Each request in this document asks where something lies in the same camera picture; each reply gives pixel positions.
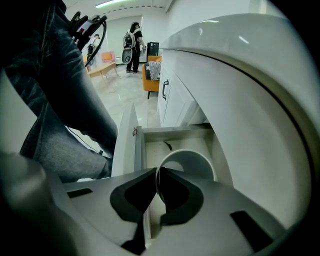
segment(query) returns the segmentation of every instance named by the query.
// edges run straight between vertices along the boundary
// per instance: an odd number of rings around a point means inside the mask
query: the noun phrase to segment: cable
[[[86,64],[84,65],[85,67],[88,66],[88,64],[93,60],[93,58],[97,55],[98,51],[100,50],[101,48],[101,45],[105,39],[105,36],[106,36],[106,32],[107,32],[107,23],[106,21],[104,21],[102,23],[102,26],[103,26],[103,35],[102,35],[102,39],[98,45],[98,47],[95,49],[95,51],[92,53],[92,55],[90,56],[90,58],[87,60]]]
[[[75,136],[77,136],[80,140],[82,140],[82,142],[83,142],[84,144],[86,144],[90,149],[94,150],[95,152],[97,152],[97,153],[99,154],[99,152],[96,151],[93,147],[91,147],[91,146],[89,146],[87,143],[85,143],[84,140],[83,140],[82,138],[80,138],[80,136],[79,136],[78,134],[74,133],[69,127],[67,127],[67,128],[68,128],[68,130],[69,130],[71,133],[73,133],[73,134],[74,134]]]

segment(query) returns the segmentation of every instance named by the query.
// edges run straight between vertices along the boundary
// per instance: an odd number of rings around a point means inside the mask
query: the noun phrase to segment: black handle
[[[166,81],[164,81],[163,83],[163,88],[162,88],[162,98],[164,98],[164,100],[166,101],[167,98],[166,98],[166,95],[165,95],[165,88],[166,86],[169,84],[169,79],[167,79]]]

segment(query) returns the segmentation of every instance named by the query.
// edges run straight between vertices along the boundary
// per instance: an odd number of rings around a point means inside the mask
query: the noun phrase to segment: fluorescent light
[[[129,1],[129,0],[110,0],[110,1],[103,2],[103,3],[96,5],[95,8],[101,8],[101,7],[109,6],[109,5],[119,3],[119,2],[124,2],[124,1]]]
[[[240,40],[244,41],[246,44],[249,44],[249,42],[246,39],[244,39],[241,35],[239,35],[239,38]]]
[[[217,20],[204,20],[204,21],[201,21],[200,23],[204,23],[204,22],[218,23],[219,21],[217,21]]]

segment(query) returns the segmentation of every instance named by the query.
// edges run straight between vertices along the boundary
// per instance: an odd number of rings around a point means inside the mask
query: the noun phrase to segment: shiny floor
[[[96,76],[91,78],[91,81],[118,129],[124,110],[131,103],[134,104],[140,126],[143,128],[160,127],[157,118],[158,93],[151,92],[148,99],[148,92],[143,89],[141,72],[137,74],[126,73],[125,65],[118,66],[116,70],[119,76],[114,70],[111,70],[107,77],[102,79],[101,76]],[[98,144],[88,136],[82,135],[77,130],[73,129],[73,131],[90,147],[97,151],[101,150]]]

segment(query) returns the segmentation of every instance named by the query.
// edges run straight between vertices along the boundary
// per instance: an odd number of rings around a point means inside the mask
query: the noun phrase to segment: blue denim jeans
[[[85,148],[65,126],[81,131],[113,156],[117,126],[96,93],[63,11],[51,4],[18,39],[5,71],[37,116],[21,154],[59,174],[63,182],[111,175],[112,158]]]

